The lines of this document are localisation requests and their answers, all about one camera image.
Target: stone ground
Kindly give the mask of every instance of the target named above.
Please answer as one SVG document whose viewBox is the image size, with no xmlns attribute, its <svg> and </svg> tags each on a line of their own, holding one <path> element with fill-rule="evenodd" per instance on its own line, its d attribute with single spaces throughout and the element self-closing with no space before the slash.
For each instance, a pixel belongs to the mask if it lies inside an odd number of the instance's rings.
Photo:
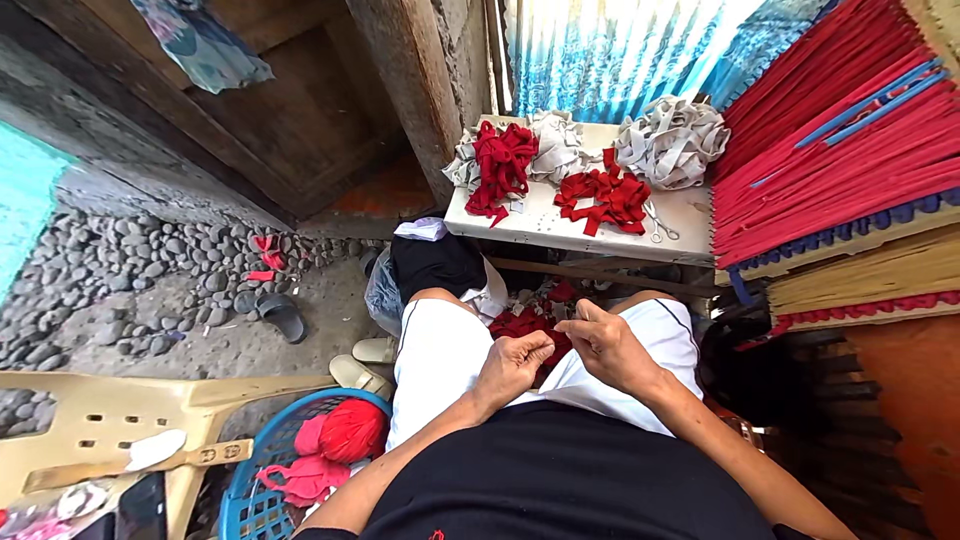
<svg viewBox="0 0 960 540">
<path fill-rule="evenodd" d="M 273 234 L 272 253 L 286 261 L 273 282 L 245 281 L 267 270 L 255 234 Z M 363 299 L 365 245 L 379 243 L 56 213 L 0 307 L 0 436 L 45 431 L 56 408 L 56 396 L 3 390 L 3 370 L 178 380 L 327 375 L 329 361 L 357 340 L 386 335 Z M 273 291 L 292 298 L 307 322 L 298 345 L 246 313 Z M 256 433 L 294 399 L 247 405 L 221 438 Z"/>
</svg>

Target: plastic bag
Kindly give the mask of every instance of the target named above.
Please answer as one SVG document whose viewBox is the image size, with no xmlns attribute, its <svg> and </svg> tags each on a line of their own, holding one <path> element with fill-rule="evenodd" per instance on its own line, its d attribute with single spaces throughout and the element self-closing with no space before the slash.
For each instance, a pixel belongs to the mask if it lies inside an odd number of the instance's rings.
<svg viewBox="0 0 960 540">
<path fill-rule="evenodd" d="M 364 293 L 367 311 L 385 331 L 400 337 L 402 331 L 403 303 L 400 301 L 400 289 L 394 282 L 394 267 L 390 263 L 390 247 L 376 258 L 367 291 Z"/>
</svg>

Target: scissors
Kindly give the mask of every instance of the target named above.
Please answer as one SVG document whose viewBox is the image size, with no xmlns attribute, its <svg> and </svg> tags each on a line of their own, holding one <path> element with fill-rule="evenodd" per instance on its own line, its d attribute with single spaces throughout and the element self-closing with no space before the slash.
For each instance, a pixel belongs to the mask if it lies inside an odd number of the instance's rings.
<svg viewBox="0 0 960 540">
<path fill-rule="evenodd" d="M 650 219 L 654 220 L 654 231 L 650 234 L 650 241 L 659 244 L 663 242 L 663 235 L 660 234 L 660 229 L 663 229 L 663 232 L 666 233 L 666 237 L 671 240 L 679 240 L 680 233 L 677 233 L 673 229 L 670 229 L 666 225 L 663 225 L 663 222 L 657 217 L 657 208 L 654 207 L 654 202 L 647 200 L 643 203 L 643 209 L 647 210 L 647 213 L 650 215 Z"/>
</svg>

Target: blue plastic basket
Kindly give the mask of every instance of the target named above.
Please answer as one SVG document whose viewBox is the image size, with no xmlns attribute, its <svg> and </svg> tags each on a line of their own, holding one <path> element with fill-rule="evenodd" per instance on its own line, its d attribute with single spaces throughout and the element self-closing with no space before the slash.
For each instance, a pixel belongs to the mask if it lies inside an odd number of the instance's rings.
<svg viewBox="0 0 960 540">
<path fill-rule="evenodd" d="M 289 467 L 299 456 L 294 438 L 304 420 L 327 414 L 346 398 L 360 398 L 380 407 L 389 418 L 390 405 L 366 390 L 330 388 L 296 400 L 281 410 L 253 440 L 253 456 L 241 461 L 220 502 L 220 540 L 285 540 L 294 524 L 283 511 L 283 493 L 267 489 L 254 476 L 273 464 Z"/>
</svg>

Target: black slipper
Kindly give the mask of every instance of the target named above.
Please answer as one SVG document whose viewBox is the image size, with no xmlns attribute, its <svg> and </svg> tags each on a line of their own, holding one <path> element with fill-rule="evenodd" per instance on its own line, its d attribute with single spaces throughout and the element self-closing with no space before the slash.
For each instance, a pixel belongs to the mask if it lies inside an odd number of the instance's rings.
<svg viewBox="0 0 960 540">
<path fill-rule="evenodd" d="M 306 321 L 289 296 L 268 292 L 256 299 L 255 306 L 263 320 L 279 328 L 289 343 L 300 343 L 306 337 Z"/>
</svg>

